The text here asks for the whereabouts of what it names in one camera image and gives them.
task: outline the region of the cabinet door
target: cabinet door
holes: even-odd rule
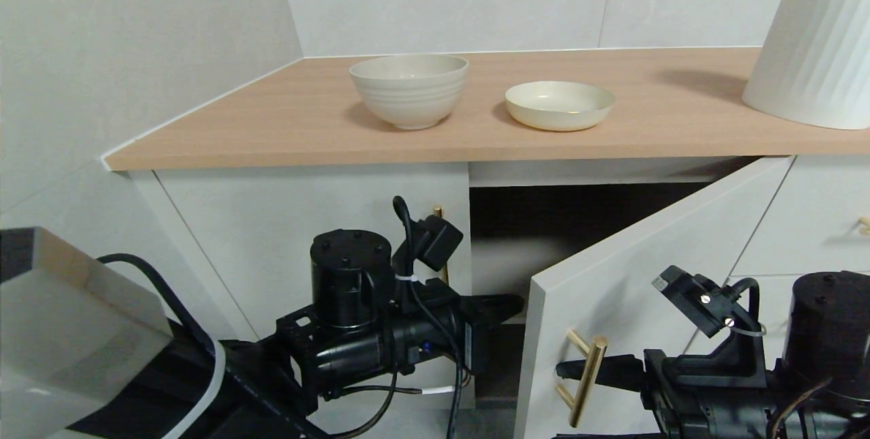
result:
[[[870,155],[801,155],[734,275],[870,270]]]
[[[472,290],[467,164],[209,169],[160,171],[158,176],[260,337],[275,331],[275,319],[311,303],[309,250],[316,235],[359,228],[382,234],[394,250],[401,244],[404,231],[392,209],[396,194],[405,198],[415,219],[441,205],[445,218],[466,235],[450,259],[450,282],[461,294]],[[421,277],[433,275],[422,263],[416,269]],[[401,376],[400,386],[445,386],[453,383],[453,375],[453,362],[433,359]],[[382,399],[357,393],[324,409],[372,407],[374,413]],[[394,407],[449,403],[449,394],[402,396]]]
[[[579,429],[568,425],[568,407],[555,391],[555,368],[581,356],[566,334],[602,334],[610,343],[607,355],[683,352],[694,325],[650,282],[672,264],[726,281],[790,162],[756,160],[532,278],[516,439],[657,430],[636,393],[600,386],[591,392]]]

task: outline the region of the shallow cream dish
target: shallow cream dish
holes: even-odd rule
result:
[[[599,124],[616,102],[612,92],[579,82],[544,80],[510,87],[507,111],[523,125],[574,132]]]

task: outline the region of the white fluted vase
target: white fluted vase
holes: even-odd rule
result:
[[[809,125],[870,128],[870,0],[782,0],[743,101]]]

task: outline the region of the white ceramic bowl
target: white ceramic bowl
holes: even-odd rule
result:
[[[366,107],[405,130],[434,126],[453,111],[466,86],[468,60],[414,54],[374,58],[351,67]]]
[[[526,82],[504,93],[514,120],[541,130],[574,132],[596,126],[616,102],[612,92],[579,82]]]

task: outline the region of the open cabinet door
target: open cabinet door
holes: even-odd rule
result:
[[[695,327],[652,286],[676,265],[726,281],[792,158],[761,158],[532,278],[514,439],[658,431],[640,396],[595,386],[578,429],[556,392],[556,365],[583,359],[566,336],[609,342],[606,355],[682,353]],[[578,381],[566,381],[574,393]]]

